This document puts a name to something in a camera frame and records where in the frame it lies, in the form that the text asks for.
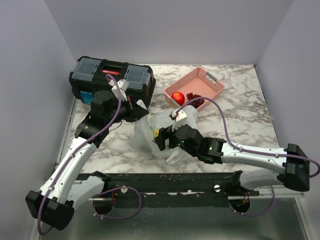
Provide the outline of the white plastic bag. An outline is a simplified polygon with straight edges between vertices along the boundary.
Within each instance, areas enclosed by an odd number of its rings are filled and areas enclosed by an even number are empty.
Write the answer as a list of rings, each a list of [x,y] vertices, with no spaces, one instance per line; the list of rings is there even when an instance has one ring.
[[[167,163],[175,164],[191,161],[194,158],[178,146],[170,148],[174,134],[170,118],[173,109],[167,109],[155,115],[148,114],[134,123],[134,132],[129,145],[135,150],[152,154],[157,158],[166,159]]]

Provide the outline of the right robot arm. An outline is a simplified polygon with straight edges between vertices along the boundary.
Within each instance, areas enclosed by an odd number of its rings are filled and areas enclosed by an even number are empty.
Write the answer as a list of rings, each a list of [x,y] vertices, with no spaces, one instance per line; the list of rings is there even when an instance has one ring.
[[[286,148],[259,148],[230,144],[222,138],[204,137],[185,124],[178,129],[162,127],[154,132],[158,148],[179,148],[206,164],[242,164],[257,170],[240,173],[230,183],[230,191],[241,196],[247,190],[264,186],[284,186],[297,192],[310,189],[310,163],[296,144]]]

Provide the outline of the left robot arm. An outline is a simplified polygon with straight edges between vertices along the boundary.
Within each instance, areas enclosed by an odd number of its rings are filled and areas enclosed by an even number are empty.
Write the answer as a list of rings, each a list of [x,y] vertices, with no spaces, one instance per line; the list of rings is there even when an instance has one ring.
[[[95,92],[90,111],[76,128],[71,146],[56,170],[38,191],[29,191],[26,204],[37,220],[37,230],[45,235],[42,225],[63,230],[72,220],[75,210],[89,198],[113,196],[111,177],[95,171],[87,180],[74,186],[85,163],[99,148],[114,123],[134,123],[149,113],[151,99],[127,94],[118,98],[109,90]]]

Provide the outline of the red fake apple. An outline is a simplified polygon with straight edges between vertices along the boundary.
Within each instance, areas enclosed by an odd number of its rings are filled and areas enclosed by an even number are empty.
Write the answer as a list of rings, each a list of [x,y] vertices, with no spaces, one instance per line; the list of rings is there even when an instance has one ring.
[[[185,103],[185,96],[180,91],[173,92],[171,98],[180,106]]]

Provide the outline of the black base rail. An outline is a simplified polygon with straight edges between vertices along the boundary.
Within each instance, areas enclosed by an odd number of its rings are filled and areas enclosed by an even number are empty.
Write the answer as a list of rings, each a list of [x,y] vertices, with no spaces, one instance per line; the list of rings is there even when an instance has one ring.
[[[116,208],[228,207],[229,197],[242,198],[246,193],[258,192],[240,185],[241,171],[234,173],[81,173],[76,178],[85,181],[90,176],[104,182],[103,190],[122,186],[129,190],[114,193]]]

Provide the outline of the black toolbox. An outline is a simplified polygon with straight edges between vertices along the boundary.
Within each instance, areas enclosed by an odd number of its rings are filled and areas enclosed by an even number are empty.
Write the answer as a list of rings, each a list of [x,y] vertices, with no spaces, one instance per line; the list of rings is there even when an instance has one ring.
[[[73,95],[90,105],[95,117],[113,115],[138,119],[149,113],[156,85],[148,65],[82,56],[69,74]]]

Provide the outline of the pink perforated plastic basket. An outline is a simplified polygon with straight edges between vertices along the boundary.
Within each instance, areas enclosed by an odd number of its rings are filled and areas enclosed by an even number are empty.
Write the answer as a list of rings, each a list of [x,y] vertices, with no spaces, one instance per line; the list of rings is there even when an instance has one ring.
[[[206,69],[203,67],[197,67],[168,86],[164,90],[164,95],[165,100],[173,108],[177,108],[180,104],[172,98],[172,94],[175,92],[183,94],[185,102],[188,101],[187,94],[190,93],[216,100],[224,88],[225,85]]]

